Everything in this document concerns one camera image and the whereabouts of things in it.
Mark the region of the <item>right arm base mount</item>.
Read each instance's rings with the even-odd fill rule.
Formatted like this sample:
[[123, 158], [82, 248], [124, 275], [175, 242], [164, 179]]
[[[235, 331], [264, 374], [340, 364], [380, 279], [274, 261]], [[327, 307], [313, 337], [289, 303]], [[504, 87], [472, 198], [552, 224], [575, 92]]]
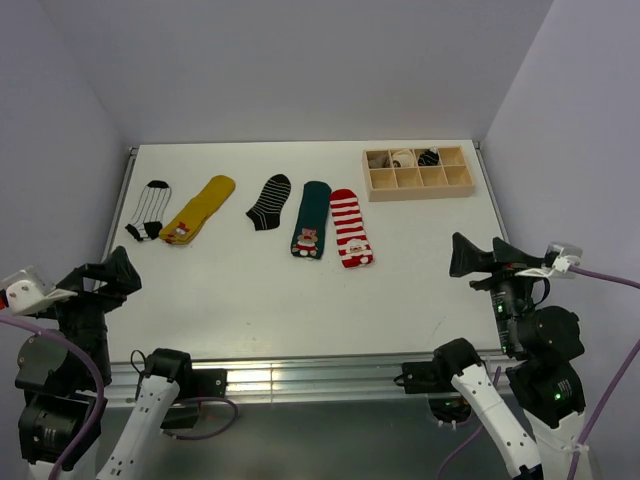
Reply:
[[407, 395], [424, 395], [437, 423], [453, 425], [471, 418], [469, 403], [441, 377], [433, 361], [405, 362], [394, 384]]

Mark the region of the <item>red white santa sock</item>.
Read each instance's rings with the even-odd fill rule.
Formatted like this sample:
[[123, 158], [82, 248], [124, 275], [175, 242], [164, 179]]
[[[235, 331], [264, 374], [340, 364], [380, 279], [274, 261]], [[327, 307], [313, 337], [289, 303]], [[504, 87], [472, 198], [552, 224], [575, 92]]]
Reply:
[[364, 229], [357, 195], [350, 189], [334, 190], [329, 197], [329, 207], [343, 267], [351, 269], [371, 265], [374, 255]]

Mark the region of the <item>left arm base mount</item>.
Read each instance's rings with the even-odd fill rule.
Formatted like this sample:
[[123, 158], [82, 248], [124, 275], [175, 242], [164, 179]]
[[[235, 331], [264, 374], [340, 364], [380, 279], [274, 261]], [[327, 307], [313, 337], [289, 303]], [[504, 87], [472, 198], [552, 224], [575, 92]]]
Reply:
[[188, 388], [182, 391], [166, 414], [161, 428], [164, 430], [180, 430], [193, 428], [203, 410], [202, 402], [183, 400], [196, 397], [218, 397], [226, 395], [227, 371], [221, 368], [194, 369]]

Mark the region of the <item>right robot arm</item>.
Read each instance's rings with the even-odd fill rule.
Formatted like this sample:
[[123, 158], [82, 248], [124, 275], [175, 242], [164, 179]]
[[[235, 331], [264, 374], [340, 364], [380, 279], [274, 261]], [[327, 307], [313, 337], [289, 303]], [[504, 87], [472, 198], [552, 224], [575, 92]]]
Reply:
[[539, 307], [532, 292], [538, 281], [571, 277], [569, 269], [581, 257], [580, 248], [566, 243], [552, 243], [543, 257], [535, 257], [500, 238], [483, 251], [459, 232], [452, 236], [449, 274], [483, 274], [469, 285], [491, 297], [502, 351], [518, 362], [506, 370], [509, 386], [531, 428], [525, 430], [510, 411], [468, 340], [454, 339], [435, 350], [433, 378], [469, 403], [513, 479], [565, 479], [574, 470], [586, 407], [571, 365], [585, 351], [579, 319], [563, 307]]

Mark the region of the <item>dark green reindeer sock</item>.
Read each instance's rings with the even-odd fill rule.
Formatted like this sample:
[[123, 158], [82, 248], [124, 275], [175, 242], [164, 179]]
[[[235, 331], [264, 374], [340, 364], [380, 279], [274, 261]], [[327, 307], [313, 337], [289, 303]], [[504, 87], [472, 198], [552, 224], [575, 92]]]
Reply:
[[329, 214], [330, 186], [321, 181], [304, 185], [290, 245], [294, 257], [320, 260], [324, 252]]

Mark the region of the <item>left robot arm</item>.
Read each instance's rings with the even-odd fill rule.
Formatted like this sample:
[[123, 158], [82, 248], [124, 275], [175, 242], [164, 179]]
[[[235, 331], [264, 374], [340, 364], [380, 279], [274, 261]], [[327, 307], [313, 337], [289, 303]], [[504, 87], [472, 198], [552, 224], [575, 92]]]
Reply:
[[17, 389], [25, 407], [19, 419], [23, 458], [36, 477], [138, 479], [144, 455], [160, 436], [171, 407], [193, 393], [189, 354], [156, 349], [144, 361], [134, 408], [101, 470], [95, 453], [110, 384], [107, 313], [142, 287], [124, 247], [101, 263], [75, 268], [57, 283], [28, 267], [5, 279], [2, 299], [19, 317], [47, 318], [55, 329], [35, 329], [18, 354]]

